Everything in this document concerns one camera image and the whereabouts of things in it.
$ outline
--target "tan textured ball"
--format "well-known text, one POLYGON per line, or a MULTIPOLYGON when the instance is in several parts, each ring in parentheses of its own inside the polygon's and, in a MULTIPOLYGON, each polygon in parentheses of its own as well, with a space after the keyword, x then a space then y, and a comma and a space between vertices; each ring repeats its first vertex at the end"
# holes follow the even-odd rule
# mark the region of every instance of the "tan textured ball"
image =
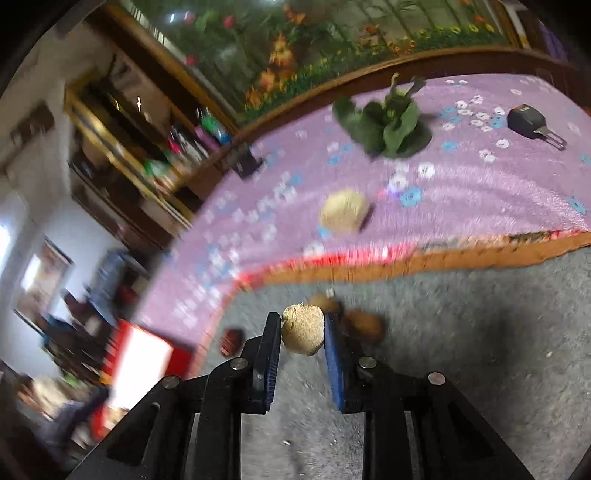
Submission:
POLYGON ((320 211, 320 225, 334 233, 357 232, 369 211, 360 193, 344 189, 331 194, 320 211))
POLYGON ((281 337, 286 348, 314 355, 324 342, 324 314, 315 305, 291 305, 283 312, 281 337))

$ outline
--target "brown ball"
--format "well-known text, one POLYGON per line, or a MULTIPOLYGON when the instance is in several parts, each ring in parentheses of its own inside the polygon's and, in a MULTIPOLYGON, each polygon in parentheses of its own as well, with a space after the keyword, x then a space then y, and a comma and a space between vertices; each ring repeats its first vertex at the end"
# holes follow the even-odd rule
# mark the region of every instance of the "brown ball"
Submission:
POLYGON ((381 316, 361 309, 347 312, 345 325, 352 337, 365 343, 379 343, 386 333, 384 319, 381 316))
POLYGON ((306 302, 306 305, 315 305, 322 313, 334 313, 335 315, 340 315, 342 309, 340 306, 340 302, 332 297, 328 298, 323 293, 317 293, 316 295, 312 295, 310 299, 306 302))
POLYGON ((220 340, 220 353, 225 358, 235 356, 244 342, 244 332, 238 328, 224 330, 220 340))

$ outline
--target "framed painting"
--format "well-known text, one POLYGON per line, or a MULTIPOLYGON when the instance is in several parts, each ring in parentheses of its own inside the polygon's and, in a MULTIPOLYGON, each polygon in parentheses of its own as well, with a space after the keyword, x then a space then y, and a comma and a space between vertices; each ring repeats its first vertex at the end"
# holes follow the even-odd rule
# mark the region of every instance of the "framed painting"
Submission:
POLYGON ((46 237, 22 277, 15 313, 41 330, 40 316, 53 305, 72 265, 72 260, 46 237))

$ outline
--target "bottle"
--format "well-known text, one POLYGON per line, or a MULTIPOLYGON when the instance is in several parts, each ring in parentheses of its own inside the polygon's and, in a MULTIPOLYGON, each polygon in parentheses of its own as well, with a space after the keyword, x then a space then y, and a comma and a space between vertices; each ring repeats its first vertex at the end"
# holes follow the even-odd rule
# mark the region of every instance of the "bottle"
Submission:
POLYGON ((195 114, 201 120, 202 127, 217 138, 222 145, 230 143, 230 135, 228 135, 222 124, 214 118, 209 109, 197 108, 195 114))

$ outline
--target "window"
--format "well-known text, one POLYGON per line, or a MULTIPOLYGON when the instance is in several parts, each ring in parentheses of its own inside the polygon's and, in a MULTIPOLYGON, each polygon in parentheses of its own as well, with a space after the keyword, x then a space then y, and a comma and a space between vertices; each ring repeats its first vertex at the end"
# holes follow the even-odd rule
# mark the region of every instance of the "window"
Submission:
POLYGON ((0 226, 0 273, 4 267, 8 245, 10 245, 10 233, 3 226, 0 226))

